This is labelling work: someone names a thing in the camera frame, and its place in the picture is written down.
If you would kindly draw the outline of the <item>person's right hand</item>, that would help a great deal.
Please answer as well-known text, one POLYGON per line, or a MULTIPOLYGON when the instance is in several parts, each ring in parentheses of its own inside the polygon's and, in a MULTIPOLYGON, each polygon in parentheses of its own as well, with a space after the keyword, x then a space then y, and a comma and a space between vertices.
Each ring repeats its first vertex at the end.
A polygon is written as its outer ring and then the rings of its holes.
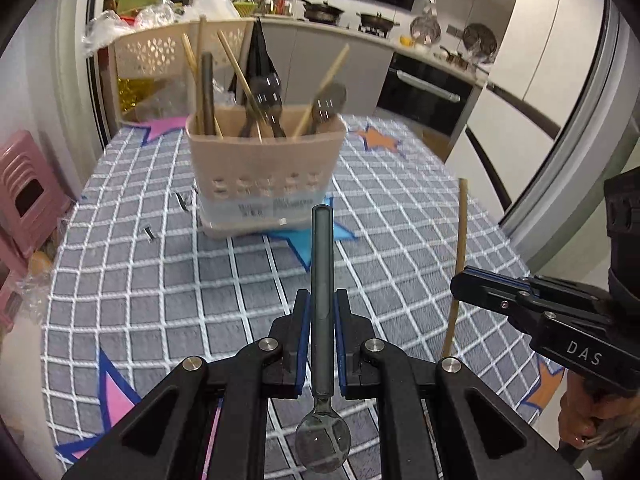
POLYGON ((558 416, 560 440, 573 448, 584 448, 585 440, 597 433, 596 420, 616 417, 639 418, 639 396, 609 394, 594 400, 585 389, 585 378, 569 372, 558 416))

